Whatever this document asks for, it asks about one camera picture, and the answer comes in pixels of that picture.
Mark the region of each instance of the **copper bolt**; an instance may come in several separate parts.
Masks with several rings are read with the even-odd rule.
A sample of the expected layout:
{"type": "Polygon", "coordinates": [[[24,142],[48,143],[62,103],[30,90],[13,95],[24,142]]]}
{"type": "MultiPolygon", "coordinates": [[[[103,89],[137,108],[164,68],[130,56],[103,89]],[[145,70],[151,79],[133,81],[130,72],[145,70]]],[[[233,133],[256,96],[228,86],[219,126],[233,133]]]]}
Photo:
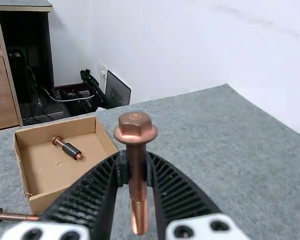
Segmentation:
{"type": "Polygon", "coordinates": [[[39,220],[38,215],[28,215],[28,214],[20,214],[20,213],[9,213],[9,212],[3,212],[3,209],[0,208],[0,222],[2,220],[7,221],[37,221],[39,220]]]}
{"type": "Polygon", "coordinates": [[[119,142],[126,144],[131,230],[135,235],[143,235],[148,230],[146,143],[157,137],[158,129],[152,125],[148,114],[136,111],[122,114],[113,134],[119,142]]]}
{"type": "MultiPolygon", "coordinates": [[[[54,136],[51,142],[53,145],[59,145],[60,147],[63,147],[66,144],[61,136],[54,136]]],[[[82,160],[84,158],[84,156],[81,153],[77,153],[74,157],[77,160],[82,160]]]]}

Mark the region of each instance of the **screw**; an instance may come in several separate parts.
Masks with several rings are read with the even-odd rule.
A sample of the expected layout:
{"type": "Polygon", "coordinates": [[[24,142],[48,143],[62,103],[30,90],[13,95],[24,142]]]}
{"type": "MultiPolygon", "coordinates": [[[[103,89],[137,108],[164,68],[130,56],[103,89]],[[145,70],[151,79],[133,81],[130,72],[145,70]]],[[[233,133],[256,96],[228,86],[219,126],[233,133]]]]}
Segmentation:
{"type": "MultiPolygon", "coordinates": [[[[52,144],[57,146],[59,145],[60,147],[62,147],[62,150],[64,151],[64,147],[65,148],[69,148],[67,146],[67,144],[63,141],[63,138],[61,136],[54,136],[51,140],[52,144]]],[[[74,156],[75,159],[77,160],[82,160],[84,158],[84,156],[81,153],[75,153],[74,156]]]]}
{"type": "Polygon", "coordinates": [[[158,129],[152,125],[148,114],[135,111],[119,117],[119,126],[114,129],[113,134],[119,142],[126,144],[131,229],[135,235],[143,235],[148,229],[146,143],[157,137],[158,129]]]}
{"type": "Polygon", "coordinates": [[[37,221],[39,220],[38,215],[28,215],[28,214],[21,214],[21,213],[10,213],[10,212],[3,212],[3,209],[0,208],[0,222],[2,220],[7,221],[37,221]]]}

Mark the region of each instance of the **white wall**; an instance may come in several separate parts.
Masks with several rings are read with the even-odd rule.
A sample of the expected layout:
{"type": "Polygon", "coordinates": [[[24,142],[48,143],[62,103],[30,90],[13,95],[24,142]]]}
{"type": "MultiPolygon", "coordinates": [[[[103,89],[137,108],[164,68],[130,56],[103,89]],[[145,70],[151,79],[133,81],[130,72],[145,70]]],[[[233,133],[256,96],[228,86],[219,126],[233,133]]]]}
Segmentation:
{"type": "Polygon", "coordinates": [[[222,79],[300,133],[300,0],[222,2],[211,8],[222,79]]]}
{"type": "Polygon", "coordinates": [[[49,30],[54,86],[81,83],[80,70],[90,67],[88,49],[90,0],[49,0],[49,30]]]}
{"type": "Polygon", "coordinates": [[[215,28],[192,0],[94,0],[91,49],[132,89],[131,103],[221,85],[215,28]]]}
{"type": "Polygon", "coordinates": [[[93,54],[132,102],[229,83],[300,133],[300,0],[91,0],[93,54]]]}

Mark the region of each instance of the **black cable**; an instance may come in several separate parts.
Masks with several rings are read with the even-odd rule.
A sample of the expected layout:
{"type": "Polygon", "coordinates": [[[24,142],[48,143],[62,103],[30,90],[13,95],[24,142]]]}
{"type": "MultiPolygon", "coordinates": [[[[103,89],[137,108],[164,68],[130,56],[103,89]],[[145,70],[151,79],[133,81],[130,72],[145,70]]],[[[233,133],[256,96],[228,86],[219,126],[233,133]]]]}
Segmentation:
{"type": "Polygon", "coordinates": [[[49,104],[48,104],[48,101],[47,101],[45,107],[42,108],[41,112],[42,112],[45,116],[47,116],[48,118],[50,118],[52,121],[54,121],[54,119],[53,119],[51,116],[49,116],[48,114],[45,113],[45,109],[46,109],[48,106],[49,106],[49,104]]]}
{"type": "Polygon", "coordinates": [[[38,94],[36,92],[34,92],[34,97],[36,97],[36,99],[35,99],[35,105],[34,105],[33,112],[32,112],[32,118],[35,121],[37,121],[38,123],[42,124],[41,121],[39,121],[38,119],[35,118],[35,110],[36,110],[36,107],[37,107],[37,105],[39,103],[39,96],[38,96],[38,94]]]}
{"type": "MultiPolygon", "coordinates": [[[[37,89],[36,78],[35,78],[35,75],[34,75],[32,69],[28,66],[26,66],[25,69],[28,70],[31,73],[30,76],[32,78],[32,83],[34,84],[34,88],[37,89]]],[[[30,102],[30,117],[32,117],[33,120],[35,120],[35,121],[37,121],[38,123],[41,124],[42,122],[35,118],[35,110],[36,110],[36,107],[39,103],[39,95],[38,95],[37,92],[38,92],[38,90],[33,90],[32,86],[30,86],[30,94],[34,94],[34,98],[35,98],[35,105],[33,106],[33,108],[32,108],[32,101],[30,102]]]]}

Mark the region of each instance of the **open cardboard box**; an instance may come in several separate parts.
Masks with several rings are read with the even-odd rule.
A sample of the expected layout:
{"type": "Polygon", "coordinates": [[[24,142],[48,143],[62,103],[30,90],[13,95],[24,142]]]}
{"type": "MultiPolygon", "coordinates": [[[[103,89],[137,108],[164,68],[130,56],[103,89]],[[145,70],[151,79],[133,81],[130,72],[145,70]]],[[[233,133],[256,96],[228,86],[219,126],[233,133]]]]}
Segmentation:
{"type": "Polygon", "coordinates": [[[84,173],[118,151],[94,116],[17,130],[14,148],[33,214],[43,212],[84,173]],[[58,135],[84,158],[74,160],[60,146],[52,145],[53,136],[58,135]]]}

